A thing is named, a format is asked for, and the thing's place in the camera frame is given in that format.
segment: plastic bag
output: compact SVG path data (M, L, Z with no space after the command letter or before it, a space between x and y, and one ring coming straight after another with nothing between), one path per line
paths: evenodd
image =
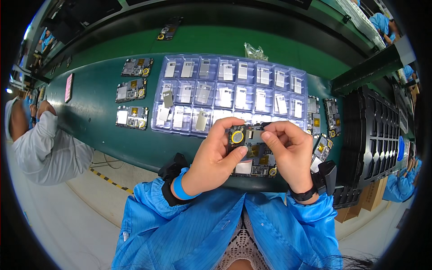
M258 46L258 50L252 47L249 43L245 42L245 56L247 58L258 59L268 61L269 57L264 54L261 46Z

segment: hand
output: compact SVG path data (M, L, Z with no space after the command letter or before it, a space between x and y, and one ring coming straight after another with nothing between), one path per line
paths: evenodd
M280 175L295 193L313 186L311 159L313 138L290 121L273 122L261 138L272 150Z
M209 135L201 143L191 168L181 179L181 186L187 195L195 196L225 183L235 166L248 152L246 146L241 146L226 155L228 135L225 134L225 129L244 124L244 120L235 117L219 119L215 122ZM171 192L178 198L173 187L174 185L171 184Z
M37 111L38 111L38 108L36 107L36 105L31 104L30 105L30 114L32 117L36 117Z
M49 111L52 114L57 115L53 106L51 106L51 104L48 101L44 100L39 106L38 112L36 113L36 118L40 120L42 113L44 113L45 111Z
M385 35L385 34L384 34L384 39L385 39L385 42L387 42L387 44L390 45L392 43L391 39L387 35Z

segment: cardboard box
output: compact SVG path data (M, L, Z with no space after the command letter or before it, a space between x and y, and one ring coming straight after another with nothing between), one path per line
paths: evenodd
M386 184L387 176L363 189L362 195L365 194L366 197L362 204L363 209L372 211L381 203Z
M363 201L365 199L366 193L362 192L360 194L359 203L357 205L336 210L337 216L334 219L339 221L340 223L343 223L349 219L358 217L360 214L360 210L362 209Z

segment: green workbench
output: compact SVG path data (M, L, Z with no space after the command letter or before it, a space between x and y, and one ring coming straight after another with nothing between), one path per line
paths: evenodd
M253 30L218 26L180 27L171 41L155 41L157 34L158 30L152 30L110 40L74 55L68 69L66 63L57 68L45 94L57 111L60 128L96 150L153 172L157 172L177 152L184 154L188 162L192 162L202 139L155 132L152 131L150 122L146 131L115 126L119 106L115 103L117 85L132 79L120 76L123 64L132 56L155 59L147 82L146 98L121 103L149 107L151 119L164 55L209 53L243 57L243 43L247 41L253 46L262 46L270 62L308 72L308 93L320 98L321 131L327 133L322 98L331 97L329 79L349 69L338 60L293 40ZM71 73L74 73L72 98L65 103L66 79ZM342 114L341 100L338 101L338 105ZM340 137L333 139L334 147L329 159L334 160L336 164L339 162L342 140L343 132ZM281 178L230 178L226 185L273 192L286 191L287 187Z

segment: person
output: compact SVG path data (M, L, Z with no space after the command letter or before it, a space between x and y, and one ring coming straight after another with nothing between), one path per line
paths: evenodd
M46 47L54 42L54 36L51 32L45 27L44 32L41 35L41 39L39 40L39 44L42 45L42 53L45 52Z
M396 22L394 19L388 19L382 13L375 13L369 18L369 21L377 29L383 41L387 46L393 43L396 38L396 34L399 33Z
M405 74L405 77L407 78L408 82L411 82L412 80L417 79L417 75L410 65L405 65L403 67L403 73Z
M129 196L112 269L341 269L333 196L296 201L220 187L246 155L226 155L225 130L245 122L219 119L190 168L164 182L135 186ZM267 125L262 140L297 194L312 186L313 139L289 121Z
M382 198L396 203L408 200L415 192L421 165L419 158L412 158L408 162L408 167L402 169L398 176L389 175Z
M4 122L19 168L36 184L65 182L84 173L92 162L94 149L57 128L56 111L46 100L36 110L15 97L6 103Z

